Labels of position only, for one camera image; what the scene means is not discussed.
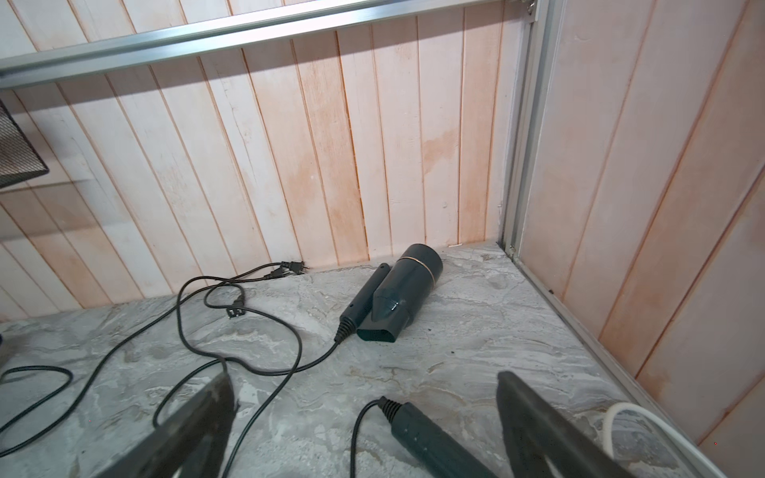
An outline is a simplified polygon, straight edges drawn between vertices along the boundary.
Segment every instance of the two-prong plug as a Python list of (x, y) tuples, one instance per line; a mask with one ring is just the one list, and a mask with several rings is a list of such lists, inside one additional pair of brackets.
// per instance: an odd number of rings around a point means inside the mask
[(229, 315), (230, 319), (233, 319), (234, 317), (239, 317), (240, 315), (244, 315), (246, 313), (245, 310), (240, 309), (239, 307), (244, 307), (244, 296), (239, 295), (236, 299), (234, 299), (233, 304), (231, 304), (232, 307), (226, 307), (226, 313)]
[(283, 262), (281, 266), (289, 271), (294, 272), (295, 274), (304, 274), (306, 270), (309, 268), (305, 266), (305, 262)]

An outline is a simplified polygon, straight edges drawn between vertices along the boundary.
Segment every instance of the gold ring band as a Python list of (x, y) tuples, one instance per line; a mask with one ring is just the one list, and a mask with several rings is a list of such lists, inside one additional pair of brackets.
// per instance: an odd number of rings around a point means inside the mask
[(433, 287), (435, 287), (435, 276), (433, 275), (433, 271), (430, 270), (430, 268), (427, 265), (425, 265), (425, 263), (423, 261), (421, 261), (419, 259), (415, 259), (413, 257), (409, 257), (408, 255), (405, 255), (404, 257), (399, 257), (399, 261), (401, 259), (411, 259), (414, 262), (419, 262), (422, 265), (422, 267), (424, 267), (425, 270), (427, 270), (428, 273), (431, 275), (431, 279), (433, 280)]

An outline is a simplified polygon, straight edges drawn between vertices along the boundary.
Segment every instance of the power cord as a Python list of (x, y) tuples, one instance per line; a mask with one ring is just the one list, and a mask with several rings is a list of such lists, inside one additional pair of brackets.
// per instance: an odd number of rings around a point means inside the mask
[[(266, 274), (265, 276), (263, 276), (261, 278), (244, 279), (244, 277), (246, 277), (248, 275), (251, 275), (251, 274), (254, 274), (257, 271), (260, 271), (260, 270), (262, 270), (264, 268), (268, 268), (268, 267), (276, 267), (277, 269), (275, 269), (272, 272), (269, 272), (268, 274)], [(239, 440), (236, 442), (234, 450), (233, 450), (231, 456), (229, 457), (229, 462), (226, 464), (226, 469), (224, 470), (224, 474), (223, 474), (223, 476), (226, 476), (228, 474), (229, 470), (230, 470), (231, 464), (233, 463), (233, 458), (234, 458), (234, 456), (236, 454), (236, 451), (239, 449), (239, 446), (241, 445), (241, 443), (242, 443), (242, 441), (244, 439), (245, 434), (252, 427), (252, 423), (254, 423), (254, 421), (257, 419), (257, 417), (260, 416), (260, 414), (263, 412), (263, 410), (265, 410), (265, 407), (267, 407), (271, 403), (271, 401), (275, 398), (275, 396), (284, 388), (284, 386), (286, 385), (287, 381), (292, 377), (292, 375), (295, 374), (296, 372), (300, 372), (302, 370), (309, 369), (312, 366), (315, 366), (318, 363), (320, 363), (321, 361), (323, 361), (324, 359), (326, 359), (337, 348), (337, 345), (344, 338), (346, 338), (349, 335), (349, 334), (345, 334), (345, 333), (340, 333), (340, 331), (338, 331), (338, 335), (339, 336), (344, 336), (344, 337), (342, 337), (341, 340), (337, 340), (337, 337), (336, 337), (335, 343), (332, 345), (332, 347), (323, 356), (319, 357), (319, 359), (316, 359), (312, 363), (308, 363), (307, 365), (300, 367), (300, 366), (298, 366), (298, 364), (299, 364), (300, 358), (302, 356), (302, 342), (301, 342), (301, 339), (300, 339), (300, 336), (299, 336), (297, 330), (293, 326), (291, 326), (290, 324), (284, 322), (283, 320), (279, 319), (276, 316), (273, 316), (273, 315), (268, 314), (268, 313), (263, 312), (263, 311), (258, 311), (256, 309), (251, 309), (249, 307), (244, 307), (244, 289), (242, 288), (242, 286), (240, 284), (249, 283), (249, 282), (257, 282), (257, 281), (264, 281), (264, 280), (269, 280), (269, 279), (272, 279), (272, 278), (285, 277), (286, 275), (289, 275), (290, 273), (292, 273), (292, 274), (301, 274), (305, 269), (307, 269), (307, 268), (305, 267), (303, 262), (271, 262), (271, 263), (268, 263), (268, 264), (260, 265), (259, 267), (256, 267), (256, 268), (254, 268), (254, 269), (252, 269), (250, 271), (244, 272), (242, 274), (236, 275), (236, 276), (234, 276), (232, 278), (218, 278), (218, 277), (214, 277), (214, 276), (200, 276), (200, 277), (196, 277), (196, 278), (193, 278), (193, 279), (187, 281), (187, 283), (184, 284), (184, 286), (179, 291), (179, 293), (178, 293), (178, 295), (176, 297), (176, 304), (172, 308), (170, 308), (169, 310), (165, 311), (162, 315), (160, 315), (156, 319), (152, 320), (148, 324), (144, 325), (140, 329), (136, 330), (134, 333), (130, 334), (128, 337), (126, 337), (124, 340), (122, 340), (116, 346), (114, 346), (99, 361), (99, 363), (96, 365), (96, 368), (90, 374), (90, 377), (88, 378), (87, 382), (85, 383), (85, 386), (83, 387), (83, 389), (80, 391), (80, 393), (74, 399), (74, 401), (69, 406), (69, 408), (67, 408), (67, 410), (65, 410), (63, 412), (63, 414), (61, 414), (61, 416), (59, 418), (57, 418), (52, 423), (50, 423), (47, 427), (45, 427), (43, 430), (37, 432), (35, 435), (33, 435), (32, 437), (28, 438), (27, 440), (21, 442), (20, 444), (17, 444), (17, 445), (15, 445), (13, 447), (10, 447), (10, 448), (8, 448), (6, 450), (0, 450), (0, 458), (6, 457), (6, 456), (8, 456), (10, 454), (15, 453), (16, 451), (19, 451), (19, 450), (29, 446), (30, 444), (32, 444), (35, 441), (37, 441), (40, 438), (42, 438), (49, 431), (53, 430), (56, 426), (58, 426), (58, 424), (60, 424), (64, 420), (66, 420), (70, 415), (72, 415), (72, 413), (74, 413), (75, 409), (77, 409), (77, 406), (81, 403), (81, 401), (85, 397), (85, 394), (87, 393), (87, 391), (93, 385), (93, 382), (96, 380), (96, 377), (101, 372), (101, 369), (104, 367), (104, 365), (106, 364), (106, 361), (109, 360), (109, 358), (111, 358), (117, 352), (117, 350), (122, 348), (127, 342), (135, 339), (137, 336), (141, 335), (146, 330), (148, 330), (148, 329), (152, 328), (154, 325), (158, 324), (162, 319), (164, 319), (167, 316), (169, 316), (170, 314), (172, 314), (173, 311), (176, 311), (176, 313), (177, 313), (177, 323), (178, 323), (178, 333), (179, 333), (179, 335), (181, 337), (181, 341), (184, 343), (184, 345), (190, 351), (192, 351), (194, 353), (197, 353), (197, 354), (202, 355), (202, 356), (210, 356), (210, 357), (213, 357), (215, 360), (213, 360), (213, 361), (211, 361), (209, 363), (204, 364), (202, 367), (198, 368), (197, 370), (195, 370), (194, 372), (192, 372), (188, 376), (184, 377), (184, 379), (181, 380), (181, 382), (179, 382), (175, 387), (173, 387), (171, 392), (168, 393), (168, 396), (166, 396), (162, 400), (160, 406), (158, 407), (157, 411), (155, 412), (155, 415), (154, 415), (154, 417), (152, 419), (152, 422), (153, 422), (153, 424), (155, 426), (157, 426), (157, 417), (159, 415), (159, 412), (161, 411), (162, 407), (164, 407), (164, 405), (167, 404), (169, 398), (188, 379), (190, 379), (191, 377), (196, 375), (201, 370), (204, 370), (207, 367), (210, 367), (210, 366), (212, 366), (212, 365), (214, 365), (216, 363), (221, 363), (221, 365), (223, 366), (224, 371), (226, 370), (226, 362), (234, 362), (234, 363), (238, 363), (238, 364), (244, 366), (245, 369), (247, 369), (248, 371), (250, 371), (252, 373), (255, 373), (256, 375), (263, 375), (263, 376), (282, 376), (282, 375), (284, 375), (284, 376), (286, 376), (285, 379), (282, 380), (282, 382), (277, 386), (276, 390), (266, 399), (266, 401), (260, 406), (258, 411), (252, 416), (252, 418), (250, 419), (248, 424), (245, 426), (244, 431), (239, 436)], [(203, 278), (209, 278), (211, 280), (217, 280), (217, 281), (220, 281), (220, 282), (218, 284), (208, 285), (206, 287), (197, 289), (196, 291), (191, 292), (186, 297), (181, 298), (184, 289), (190, 283), (192, 283), (193, 281), (196, 281), (196, 280), (201, 280)], [(234, 301), (234, 304), (232, 304), (232, 305), (215, 305), (215, 304), (210, 304), (208, 302), (207, 299), (210, 296), (210, 294), (215, 289), (217, 289), (219, 287), (222, 287), (222, 286), (233, 286), (233, 287), (237, 287), (239, 289), (240, 296)], [(191, 299), (193, 296), (195, 296), (195, 295), (197, 295), (197, 294), (199, 294), (200, 292), (203, 292), (203, 291), (207, 291), (207, 294), (205, 295), (205, 298), (203, 300), (205, 305), (207, 305), (208, 307), (211, 307), (211, 308), (223, 308), (223, 309), (226, 309), (226, 312), (228, 313), (228, 315), (230, 317), (238, 317), (240, 315), (243, 315), (245, 312), (252, 312), (254, 314), (259, 314), (259, 315), (262, 315), (263, 317), (267, 317), (267, 318), (270, 318), (272, 320), (275, 320), (275, 321), (279, 322), (280, 324), (286, 326), (288, 329), (290, 329), (290, 331), (298, 339), (298, 358), (295, 360), (295, 364), (290, 369), (283, 369), (283, 370), (261, 370), (261, 369), (256, 369), (254, 367), (251, 367), (245, 361), (243, 361), (243, 360), (241, 360), (241, 359), (239, 359), (237, 357), (224, 357), (224, 356), (221, 356), (219, 354), (204, 352), (203, 350), (199, 350), (199, 349), (196, 349), (195, 347), (191, 346), (186, 341), (186, 338), (183, 335), (183, 328), (182, 328), (182, 324), (181, 324), (181, 312), (180, 312), (180, 309), (181, 309), (181, 305), (182, 304), (186, 303), (186, 301)], [(53, 398), (55, 395), (58, 395), (59, 393), (61, 393), (73, 380), (73, 373), (69, 369), (65, 369), (64, 367), (56, 367), (56, 366), (25, 366), (25, 367), (15, 367), (13, 369), (6, 370), (0, 376), (0, 382), (2, 382), (4, 377), (6, 377), (9, 374), (16, 373), (16, 372), (34, 371), (34, 370), (46, 370), (46, 371), (60, 372), (60, 373), (63, 373), (64, 375), (67, 375), (68, 379), (67, 379), (67, 382), (65, 384), (63, 384), (62, 386), (60, 386), (58, 389), (56, 389), (53, 392), (51, 392), (50, 394), (46, 395), (41, 400), (35, 402), (30, 407), (27, 407), (25, 410), (23, 410), (22, 412), (20, 412), (16, 416), (14, 416), (9, 422), (3, 424), (2, 427), (0, 427), (0, 433), (2, 433), (3, 431), (5, 431), (9, 427), (11, 427), (17, 421), (21, 420), (24, 416), (26, 416), (31, 411), (33, 411), (34, 409), (36, 409), (37, 407), (39, 407), (40, 405), (45, 403), (47, 400), (49, 400), (49, 399)]]
[(361, 420), (371, 408), (376, 407), (379, 403), (379, 398), (376, 398), (364, 405), (364, 408), (359, 412), (359, 416), (356, 417), (356, 423), (353, 424), (353, 433), (350, 435), (350, 478), (356, 478), (356, 442), (359, 439)]
[(676, 444), (691, 452), (691, 454), (693, 454), (693, 456), (707, 467), (707, 469), (709, 469), (709, 471), (711, 471), (717, 478), (727, 478), (725, 473), (720, 471), (709, 458), (707, 458), (693, 443), (683, 437), (674, 427), (653, 414), (651, 411), (629, 402), (621, 402), (611, 405), (608, 408), (608, 411), (606, 411), (606, 416), (603, 418), (603, 451), (611, 459), (614, 458), (614, 419), (620, 412), (626, 410), (635, 411), (657, 424), (659, 428), (664, 430), (665, 433), (675, 441)]

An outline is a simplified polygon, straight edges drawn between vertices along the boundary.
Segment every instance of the dark handle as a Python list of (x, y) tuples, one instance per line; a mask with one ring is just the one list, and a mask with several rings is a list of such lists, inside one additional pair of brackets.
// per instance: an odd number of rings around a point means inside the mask
[(391, 432), (436, 478), (496, 478), (411, 402), (396, 412)]
[(364, 322), (364, 318), (372, 310), (375, 291), (388, 275), (388, 272), (390, 272), (390, 266), (385, 262), (380, 264), (372, 274), (372, 277), (366, 281), (361, 290), (359, 290), (359, 293), (356, 294), (356, 297), (353, 298), (348, 307), (345, 307), (345, 311), (340, 315), (341, 320), (345, 317), (353, 322), (354, 330)]

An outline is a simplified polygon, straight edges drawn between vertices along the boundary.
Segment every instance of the marble countertop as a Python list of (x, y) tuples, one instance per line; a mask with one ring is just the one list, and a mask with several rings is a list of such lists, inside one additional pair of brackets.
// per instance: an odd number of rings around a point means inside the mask
[[(296, 374), (255, 422), (231, 477), (347, 476), (350, 434), (368, 401), (385, 395), (412, 402), (497, 476), (512, 476), (496, 412), (496, 374), (512, 370), (598, 444), (609, 405), (626, 397), (609, 375), (496, 246), (441, 253), (444, 272), (413, 325), (395, 343), (352, 336), (324, 363)], [(337, 318), (375, 265), (260, 282), (247, 305), (294, 324), (304, 363), (332, 343)], [(231, 291), (219, 299), (230, 301)], [(174, 298), (0, 324), (0, 370), (59, 365), (73, 384), (0, 437), (5, 449), (57, 417), (74, 400), (98, 361), (120, 340), (166, 311)], [(184, 329), (200, 348), (241, 356), (261, 368), (289, 367), (295, 338), (282, 326), (247, 314), (230, 320), (193, 299)], [(100, 373), (75, 413), (35, 444), (0, 458), (0, 476), (87, 478), (151, 432), (151, 415), (181, 377), (207, 359), (181, 345), (174, 316), (125, 345)], [(244, 424), (280, 378), (230, 367)], [(220, 371), (213, 367), (177, 394), (170, 411)], [(56, 388), (53, 372), (18, 374), (0, 385), (0, 423)], [(615, 424), (619, 461), (635, 476), (686, 476), (645, 424), (629, 414)], [(229, 450), (235, 438), (229, 439)], [(365, 417), (358, 476), (430, 476), (392, 437), (377, 409)]]

